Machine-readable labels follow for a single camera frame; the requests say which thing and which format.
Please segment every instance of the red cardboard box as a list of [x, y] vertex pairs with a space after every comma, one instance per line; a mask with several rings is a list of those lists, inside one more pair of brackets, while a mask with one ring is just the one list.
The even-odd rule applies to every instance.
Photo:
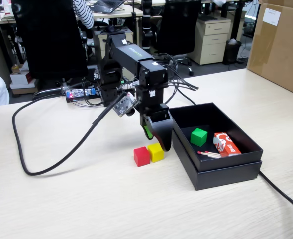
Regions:
[[235, 146], [226, 133], [215, 133], [213, 144], [217, 148], [221, 157], [241, 154], [239, 149]]

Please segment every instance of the robotic arm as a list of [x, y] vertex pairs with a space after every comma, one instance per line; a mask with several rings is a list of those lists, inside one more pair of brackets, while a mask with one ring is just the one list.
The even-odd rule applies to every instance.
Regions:
[[105, 105], [117, 97], [123, 67], [140, 82], [139, 86], [135, 87], [138, 100], [135, 108], [140, 113], [140, 125], [146, 137], [151, 140], [155, 136], [162, 149], [169, 151], [173, 119], [168, 106], [163, 103], [163, 91], [168, 87], [167, 70], [156, 63], [149, 53], [127, 42], [125, 33], [109, 33], [105, 57], [98, 65], [99, 87]]

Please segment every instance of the yellow cube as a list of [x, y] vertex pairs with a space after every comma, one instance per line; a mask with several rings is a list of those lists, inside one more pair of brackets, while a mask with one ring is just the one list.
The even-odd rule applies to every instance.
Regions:
[[148, 151], [151, 154], [151, 160], [153, 163], [161, 161], [164, 159], [164, 151], [159, 143], [152, 144], [147, 147]]

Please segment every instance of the green cube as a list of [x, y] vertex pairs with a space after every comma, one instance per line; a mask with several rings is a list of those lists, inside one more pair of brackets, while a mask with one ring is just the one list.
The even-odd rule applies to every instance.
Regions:
[[207, 132], [199, 128], [195, 129], [191, 135], [191, 143], [202, 147], [207, 141]]

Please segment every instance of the green marking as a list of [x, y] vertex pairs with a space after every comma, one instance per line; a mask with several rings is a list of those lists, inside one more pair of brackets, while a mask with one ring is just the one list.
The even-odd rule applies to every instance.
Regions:
[[145, 129], [145, 131], [146, 131], [146, 133], [147, 133], [148, 138], [152, 138], [153, 135], [152, 135], [152, 133], [148, 130], [148, 127], [147, 127], [147, 126], [144, 126], [144, 129]]

